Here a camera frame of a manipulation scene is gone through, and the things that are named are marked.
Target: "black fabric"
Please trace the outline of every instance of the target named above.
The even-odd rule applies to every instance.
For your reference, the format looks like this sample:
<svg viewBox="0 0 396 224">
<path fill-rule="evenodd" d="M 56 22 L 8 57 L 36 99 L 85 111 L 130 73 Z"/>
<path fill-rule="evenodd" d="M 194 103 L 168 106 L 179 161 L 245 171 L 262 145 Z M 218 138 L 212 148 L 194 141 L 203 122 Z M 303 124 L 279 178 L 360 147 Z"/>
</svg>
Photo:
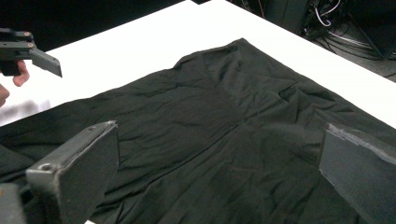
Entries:
<svg viewBox="0 0 396 224">
<path fill-rule="evenodd" d="M 318 171 L 324 125 L 396 146 L 391 127 L 240 39 L 0 128 L 1 180 L 23 185 L 21 169 L 111 119 L 121 164 L 96 223 L 364 223 Z"/>
</svg>

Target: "cable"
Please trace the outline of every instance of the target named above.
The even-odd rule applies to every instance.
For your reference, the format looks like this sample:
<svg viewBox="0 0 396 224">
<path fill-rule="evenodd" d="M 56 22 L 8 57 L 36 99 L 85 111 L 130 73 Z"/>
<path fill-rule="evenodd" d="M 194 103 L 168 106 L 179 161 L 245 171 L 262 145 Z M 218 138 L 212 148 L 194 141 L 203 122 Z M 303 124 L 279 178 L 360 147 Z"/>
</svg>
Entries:
<svg viewBox="0 0 396 224">
<path fill-rule="evenodd" d="M 331 51 L 331 52 L 333 52 L 334 54 L 337 54 L 337 53 L 330 47 L 329 44 L 326 46 L 326 45 L 324 45 L 322 42 L 318 41 L 317 39 L 313 39 L 312 41 L 317 42 L 317 43 L 318 43 L 319 45 L 321 45 L 324 49 L 326 49 L 326 50 L 328 50 L 328 51 Z"/>
<path fill-rule="evenodd" d="M 372 56 L 374 58 L 378 57 L 374 50 L 368 50 L 368 49 L 363 49 L 363 48 L 361 48 L 359 46 L 348 45 L 348 44 L 345 44 L 345 43 L 342 43 L 342 42 L 338 42 L 338 41 L 336 41 L 334 39 L 330 39 L 330 38 L 328 40 L 330 40 L 330 41 L 334 42 L 335 44 L 338 44 L 338 45 L 340 45 L 340 46 L 342 46 L 344 48 L 355 50 L 358 53 L 366 54 L 366 55 Z"/>
<path fill-rule="evenodd" d="M 393 51 L 390 56 L 388 57 L 389 61 L 396 61 L 396 50 Z"/>
<path fill-rule="evenodd" d="M 350 27 L 350 25 L 349 25 L 349 22 L 347 21 L 347 22 L 346 22 L 346 29 L 345 29 L 345 31 L 344 31 L 343 33 L 341 33 L 339 36 L 346 35 L 347 32 L 349 31 L 349 27 Z"/>
<path fill-rule="evenodd" d="M 341 50 L 341 51 L 343 51 L 343 52 L 345 52 L 345 53 L 348 53 L 348 54 L 350 54 L 350 55 L 353 55 L 353 56 L 355 56 L 355 57 L 359 57 L 359 58 L 363 58 L 363 59 L 371 60 L 371 61 L 381 61 L 380 58 L 369 58 L 369 57 L 361 56 L 361 55 L 359 55 L 359 54 L 352 53 L 352 52 L 347 51 L 347 50 L 345 50 L 345 49 L 341 49 L 341 48 L 335 46 L 335 45 L 332 44 L 332 43 L 329 43 L 329 44 L 330 44 L 331 46 L 333 46 L 334 48 L 337 48 L 337 49 L 339 49 L 339 50 Z"/>
<path fill-rule="evenodd" d="M 262 10 L 262 1 L 261 0 L 258 0 L 258 1 L 259 1 L 259 5 L 260 5 L 260 10 L 262 11 L 262 18 L 265 19 L 264 11 Z"/>
<path fill-rule="evenodd" d="M 322 40 L 327 44 L 327 47 L 329 47 L 329 50 L 331 50 L 334 54 L 337 54 L 333 49 L 332 49 L 332 47 L 330 47 L 330 44 L 329 44 L 329 42 L 327 42 L 327 40 L 326 40 L 326 37 L 322 37 Z"/>
<path fill-rule="evenodd" d="M 322 25 L 324 25 L 324 26 L 326 26 L 326 27 L 329 27 L 329 26 L 332 25 L 332 23 L 331 23 L 330 21 L 326 21 L 327 24 L 325 24 L 325 23 L 323 22 L 323 20 L 322 20 L 322 19 L 320 18 L 320 16 L 319 16 L 318 8 L 317 8 L 317 7 L 315 7 L 315 12 L 317 13 L 318 20 L 320 21 L 320 23 L 321 23 Z"/>
<path fill-rule="evenodd" d="M 337 38 L 343 39 L 343 40 L 345 40 L 345 41 L 347 41 L 347 42 L 349 42 L 349 43 L 356 44 L 356 45 L 362 46 L 362 47 L 367 48 L 367 49 L 370 49 L 370 48 L 371 48 L 371 47 L 369 46 L 369 44 L 362 43 L 362 42 L 360 42 L 360 41 L 353 40 L 353 39 L 348 39 L 348 38 L 345 38 L 345 37 L 336 35 L 336 34 L 330 32 L 330 31 L 328 31 L 327 33 L 329 33 L 330 35 L 333 35 L 333 36 L 335 36 L 335 37 L 337 37 Z"/>
<path fill-rule="evenodd" d="M 335 5 L 335 7 L 333 7 L 332 9 L 330 9 L 329 11 L 327 11 L 327 12 L 325 12 L 325 13 L 320 14 L 320 16 L 322 17 L 322 16 L 324 16 L 324 15 L 327 15 L 327 14 L 333 12 L 336 8 L 338 8 L 338 6 L 340 5 L 340 3 L 341 3 L 341 0 L 338 0 L 338 3 L 337 3 L 337 5 Z"/>
<path fill-rule="evenodd" d="M 385 75 L 384 77 L 392 77 L 392 76 L 395 76 L 395 75 L 396 75 L 396 72 L 392 73 L 392 74 L 389 74 L 389 75 Z"/>
<path fill-rule="evenodd" d="M 248 10 L 248 9 L 247 9 L 247 6 L 245 6 L 244 0 L 241 0 L 241 2 L 242 2 L 242 4 L 244 5 L 245 10 Z"/>
</svg>

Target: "table surface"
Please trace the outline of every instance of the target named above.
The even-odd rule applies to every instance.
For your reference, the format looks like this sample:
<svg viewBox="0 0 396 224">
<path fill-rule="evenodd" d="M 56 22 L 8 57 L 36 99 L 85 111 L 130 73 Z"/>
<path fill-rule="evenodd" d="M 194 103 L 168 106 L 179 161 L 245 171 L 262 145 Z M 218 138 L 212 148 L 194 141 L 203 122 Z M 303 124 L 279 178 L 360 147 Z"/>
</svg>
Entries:
<svg viewBox="0 0 396 224">
<path fill-rule="evenodd" d="M 28 63 L 31 79 L 0 108 L 0 126 L 56 105 L 92 97 L 152 72 L 171 68 L 197 50 L 245 38 L 256 48 L 338 93 L 396 128 L 396 83 L 283 30 L 225 0 L 184 1 L 136 21 L 48 52 L 60 60 L 64 78 Z"/>
</svg>

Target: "person's hand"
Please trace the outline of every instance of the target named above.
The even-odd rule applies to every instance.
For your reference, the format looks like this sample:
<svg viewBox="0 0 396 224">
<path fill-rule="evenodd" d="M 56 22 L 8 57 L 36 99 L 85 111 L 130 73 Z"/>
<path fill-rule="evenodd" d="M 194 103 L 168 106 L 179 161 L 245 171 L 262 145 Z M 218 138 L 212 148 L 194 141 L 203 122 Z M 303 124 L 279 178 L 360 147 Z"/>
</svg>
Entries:
<svg viewBox="0 0 396 224">
<path fill-rule="evenodd" d="M 17 61 L 17 64 L 18 64 L 18 68 L 20 69 L 21 75 L 12 78 L 12 81 L 17 87 L 20 87 L 21 85 L 23 85 L 23 83 L 25 83 L 29 79 L 30 75 L 29 72 L 27 71 L 26 63 L 24 61 Z M 8 98 L 8 96 L 9 96 L 9 91 L 3 85 L 0 84 L 0 106 L 6 103 L 6 99 Z"/>
</svg>

